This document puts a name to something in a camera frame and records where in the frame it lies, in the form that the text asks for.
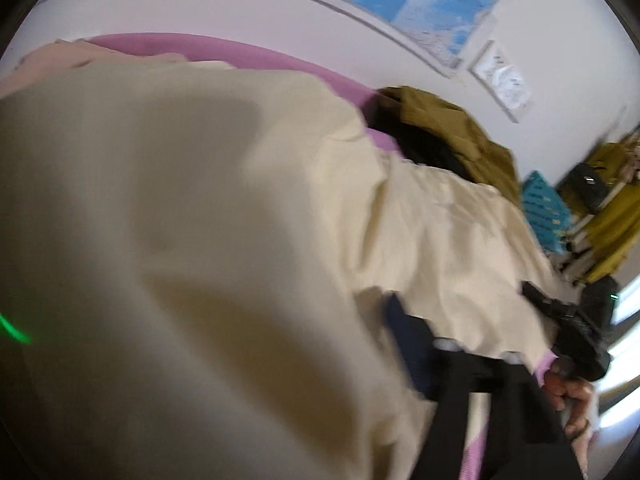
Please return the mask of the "person's right hand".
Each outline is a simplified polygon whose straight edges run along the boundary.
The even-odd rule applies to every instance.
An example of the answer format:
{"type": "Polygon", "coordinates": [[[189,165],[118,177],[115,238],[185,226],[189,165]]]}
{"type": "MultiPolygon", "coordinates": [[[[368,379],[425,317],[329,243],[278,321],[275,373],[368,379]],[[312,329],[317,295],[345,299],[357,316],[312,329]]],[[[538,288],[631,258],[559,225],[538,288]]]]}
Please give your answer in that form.
{"type": "Polygon", "coordinates": [[[590,426],[588,415],[594,396],[593,385],[574,377],[567,360],[556,358],[544,373],[542,392],[552,408],[564,414],[566,436],[571,441],[579,439],[590,426]]]}

